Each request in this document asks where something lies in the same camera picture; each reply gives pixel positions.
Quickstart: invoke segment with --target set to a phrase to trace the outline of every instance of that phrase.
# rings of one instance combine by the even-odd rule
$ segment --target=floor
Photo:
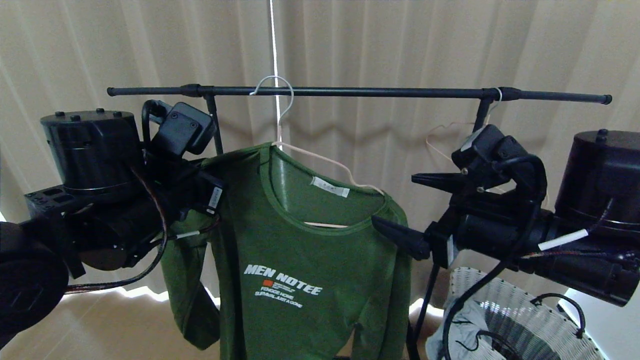
[[[219,359],[215,344],[200,351],[176,328],[168,301],[162,296],[129,293],[73,295],[43,321],[16,335],[2,350],[1,360],[138,360]],[[440,319],[428,315],[419,349]],[[348,355],[350,344],[340,352]]]

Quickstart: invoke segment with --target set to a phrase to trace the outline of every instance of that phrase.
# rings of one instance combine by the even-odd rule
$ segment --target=curtain
[[[492,124],[544,161],[548,209],[575,133],[640,129],[637,2],[275,0],[274,13],[278,68],[294,86],[513,86],[612,94],[608,106],[521,100],[492,112]],[[380,186],[406,211],[410,225],[423,230],[442,215],[449,196],[412,184],[410,175],[458,171],[425,139],[436,126],[472,122],[478,102],[297,97],[283,119],[285,140],[343,162],[359,183]],[[450,154],[471,129],[440,128],[429,141]],[[321,160],[295,156],[323,174],[344,176]],[[486,272],[496,263],[464,251],[455,265]],[[414,263],[414,299],[424,293],[431,265]],[[435,305],[442,305],[447,277],[441,273]],[[529,274],[507,271],[502,277],[532,293],[564,292]]]
[[[8,221],[27,220],[22,194],[61,183],[41,117],[101,107],[138,119],[147,99],[183,101],[206,111],[201,99],[110,97],[106,88],[257,83],[273,71],[268,19],[264,1],[0,2],[2,214]],[[218,101],[218,111],[225,150],[275,137],[274,100],[227,97]],[[215,155],[213,142],[203,155]],[[74,282],[130,277],[153,256],[155,251],[116,272],[86,267],[88,275]],[[208,258],[203,280],[217,295]],[[129,288],[144,285],[164,291],[159,267]]]

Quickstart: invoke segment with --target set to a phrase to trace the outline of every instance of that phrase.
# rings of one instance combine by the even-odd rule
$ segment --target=clothes hanger
[[[378,193],[380,193],[380,195],[384,195],[385,193],[380,190],[379,188],[373,186],[373,185],[368,185],[368,184],[358,184],[356,183],[355,179],[353,179],[353,174],[351,173],[351,170],[345,166],[342,163],[339,163],[338,161],[332,160],[330,158],[326,158],[322,155],[318,155],[314,152],[310,152],[307,151],[305,149],[300,149],[299,147],[295,147],[293,145],[289,145],[288,143],[285,143],[282,141],[282,124],[280,122],[280,119],[284,118],[284,115],[291,109],[291,106],[293,105],[293,100],[294,100],[294,90],[293,90],[293,86],[291,86],[291,84],[282,76],[277,76],[277,75],[269,75],[264,77],[262,80],[260,80],[258,82],[258,85],[255,87],[255,90],[250,92],[249,95],[256,95],[258,94],[258,91],[260,90],[260,86],[262,86],[262,83],[265,82],[268,79],[281,79],[282,81],[284,81],[287,84],[287,87],[289,88],[290,92],[291,92],[291,99],[289,100],[289,105],[287,106],[287,108],[282,112],[282,114],[280,115],[280,118],[278,119],[277,122],[277,128],[276,128],[276,141],[274,141],[273,143],[271,143],[271,146],[277,146],[279,149],[282,150],[282,147],[286,147],[290,150],[296,151],[296,152],[300,152],[302,154],[305,155],[309,155],[309,156],[313,156],[315,158],[321,159],[321,160],[325,160],[327,162],[330,162],[334,165],[338,165],[339,167],[343,168],[346,172],[347,175],[349,176],[349,182],[356,187],[359,188],[370,188],[373,190],[376,190]],[[319,223],[319,222],[305,222],[305,224],[307,225],[312,225],[312,226],[318,226],[318,227],[332,227],[332,228],[344,228],[347,227],[346,225],[337,225],[337,224],[324,224],[324,223]]]

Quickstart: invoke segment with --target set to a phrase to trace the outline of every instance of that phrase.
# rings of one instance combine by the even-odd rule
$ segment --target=green shirt
[[[162,260],[187,340],[206,348],[220,336],[222,360],[331,359],[354,329],[354,360],[401,358],[410,259],[371,225],[371,215],[406,224],[388,195],[323,177],[268,143],[203,167],[228,184],[221,222],[208,234],[172,241]],[[192,211],[172,229],[211,221]],[[220,314],[199,281],[207,241]]]

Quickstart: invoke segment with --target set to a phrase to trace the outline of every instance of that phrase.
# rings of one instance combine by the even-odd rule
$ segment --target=wicker basket
[[[473,268],[455,269],[449,298],[460,297],[484,275]],[[538,298],[504,280],[492,280],[471,299],[484,308],[489,331],[502,336],[522,360],[603,359],[591,338],[583,335],[584,319],[578,328]],[[477,350],[466,359],[504,359],[489,341],[480,340]]]

